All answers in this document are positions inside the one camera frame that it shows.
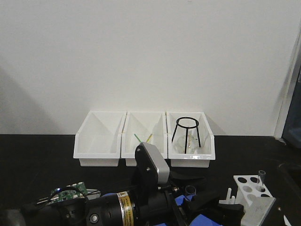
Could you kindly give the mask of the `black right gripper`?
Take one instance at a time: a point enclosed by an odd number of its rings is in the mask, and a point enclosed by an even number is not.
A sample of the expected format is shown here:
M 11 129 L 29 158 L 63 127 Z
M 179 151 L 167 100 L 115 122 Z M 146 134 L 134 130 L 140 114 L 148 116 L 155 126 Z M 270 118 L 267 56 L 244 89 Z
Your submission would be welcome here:
M 292 226 L 301 225 L 301 201 L 299 199 L 279 199 L 272 204 L 263 226 L 285 226 L 284 217 Z

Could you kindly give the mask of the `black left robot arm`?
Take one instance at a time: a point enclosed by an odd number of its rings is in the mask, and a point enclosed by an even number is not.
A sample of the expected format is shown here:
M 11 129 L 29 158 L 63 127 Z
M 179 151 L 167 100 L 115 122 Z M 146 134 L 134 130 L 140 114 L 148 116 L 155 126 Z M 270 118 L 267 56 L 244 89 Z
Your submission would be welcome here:
M 183 184 L 170 175 L 159 152 L 139 146 L 133 189 L 89 199 L 86 194 L 62 202 L 47 198 L 0 213 L 3 226 L 188 226 L 198 215 L 224 225 L 238 226 L 244 215 L 241 204 L 221 204 L 214 191 L 184 199 Z

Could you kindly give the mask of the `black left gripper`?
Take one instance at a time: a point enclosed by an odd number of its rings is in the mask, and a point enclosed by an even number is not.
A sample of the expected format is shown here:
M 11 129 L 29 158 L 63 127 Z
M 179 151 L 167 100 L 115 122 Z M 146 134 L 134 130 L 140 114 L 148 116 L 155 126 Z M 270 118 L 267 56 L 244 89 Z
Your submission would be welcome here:
M 207 179 L 204 176 L 170 172 L 168 182 L 163 185 L 148 186 L 140 178 L 136 166 L 132 177 L 135 186 L 134 197 L 136 205 L 136 218 L 139 223 L 157 225 L 171 216 L 177 214 L 174 199 L 174 186 L 180 188 L 194 186 L 204 188 Z M 184 219 L 192 223 L 199 215 L 222 226 L 239 226 L 244 216 L 244 206 L 241 204 L 219 204 L 219 194 L 214 190 L 200 192 L 193 196 L 190 202 L 184 200 L 181 204 Z

